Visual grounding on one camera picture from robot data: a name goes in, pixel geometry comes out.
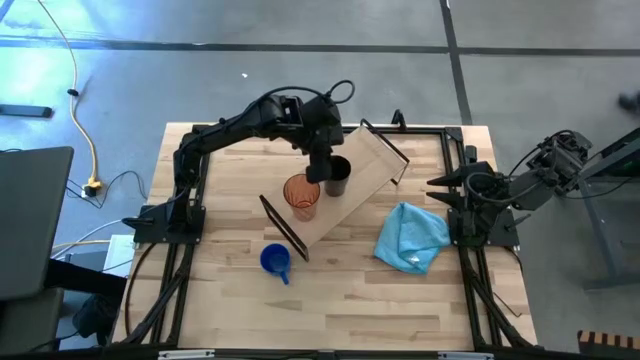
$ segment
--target wooden tray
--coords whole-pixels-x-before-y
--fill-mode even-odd
[[[340,197],[326,195],[324,183],[320,184],[316,216],[311,221],[302,222],[293,216],[291,207],[284,199],[284,182],[269,195],[260,196],[271,221],[307,261],[307,249],[311,245],[322,239],[408,165],[397,150],[390,148],[365,126],[346,136],[344,144],[333,149],[334,155],[343,156],[351,162],[349,182]],[[304,173],[304,169],[292,172],[291,176],[300,173]]]

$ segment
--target black cup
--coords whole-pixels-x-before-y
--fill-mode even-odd
[[[339,155],[331,156],[331,178],[324,184],[324,192],[329,196],[344,194],[351,175],[351,163]]]

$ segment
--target black monitor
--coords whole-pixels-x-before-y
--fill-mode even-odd
[[[42,290],[73,148],[0,153],[0,300]]]

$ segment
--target yellow cable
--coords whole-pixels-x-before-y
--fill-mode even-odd
[[[69,54],[71,54],[71,60],[73,61],[72,89],[77,91],[76,86],[78,84],[78,64],[76,63],[76,57],[73,55],[73,51],[71,50],[71,44],[69,44],[69,40],[67,40],[67,37],[62,32],[62,29],[60,28],[60,26],[58,26],[58,23],[53,18],[53,16],[51,16],[51,13],[49,12],[49,10],[47,10],[46,6],[44,6],[44,4],[42,3],[42,0],[38,0],[38,3],[40,4],[40,6],[42,6],[42,9],[47,13],[47,16],[49,16],[49,19],[51,19],[51,22],[53,22],[53,25],[55,25],[56,29],[58,29],[58,32],[60,33],[60,36],[64,40],[65,44],[67,44],[67,49],[69,49]],[[102,187],[102,183],[98,180],[98,157],[96,156],[96,149],[95,149],[95,146],[93,145],[93,140],[91,140],[91,137],[89,137],[89,134],[87,134],[85,129],[82,127],[82,125],[80,125],[80,122],[76,118],[76,107],[77,105],[75,104],[75,96],[70,94],[69,95],[69,113],[71,114],[71,120],[73,120],[73,123],[76,125],[78,130],[80,130],[84,138],[87,139],[87,143],[89,143],[89,149],[91,150],[91,162],[92,162],[91,177],[89,177],[89,180],[87,181],[87,185],[89,185],[90,187],[99,189],[100,187]]]
[[[69,245],[80,246],[80,245],[91,245],[91,244],[108,244],[109,242],[110,242],[109,240],[91,240],[91,241],[83,241],[83,242],[79,242],[79,243],[68,242],[68,243],[62,243],[62,244],[54,245],[51,248],[51,250],[57,249],[57,248],[63,247],[63,246],[69,246]]]

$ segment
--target wooden board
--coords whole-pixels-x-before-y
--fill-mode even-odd
[[[191,126],[167,125],[150,203],[171,196],[171,155]],[[466,144],[478,148],[479,159],[495,168],[487,127],[463,127],[463,134]],[[425,195],[437,189],[426,181],[444,174],[440,140],[429,135],[389,139],[411,160],[399,186],[387,183],[354,210],[313,246],[308,263],[271,224],[258,199],[308,159],[285,141],[260,139],[212,154],[204,198],[207,220],[194,257],[180,347],[470,350],[454,248],[444,249],[426,276],[398,272],[373,256],[384,219],[399,201],[440,216],[447,209]],[[261,250],[274,242],[289,247],[293,255],[288,287],[259,265]],[[132,324],[142,319],[158,295],[166,249],[156,246],[141,266],[131,296]],[[136,251],[135,262],[143,250]],[[486,253],[493,290],[523,315],[516,318],[498,304],[522,335],[535,343],[518,263],[504,249],[487,248]],[[169,309],[165,324],[171,320],[172,304]],[[480,312],[489,341],[486,311]],[[123,337],[120,316],[114,341]]]
[[[351,163],[351,175],[346,191],[342,196],[331,197],[325,194],[322,183],[320,198],[316,204],[316,216],[311,221],[303,222],[293,215],[282,192],[284,181],[265,196],[307,248],[322,239],[407,165],[398,154],[364,126],[346,136],[344,144],[335,146],[333,153]],[[304,173],[304,167],[293,169],[288,176]]]

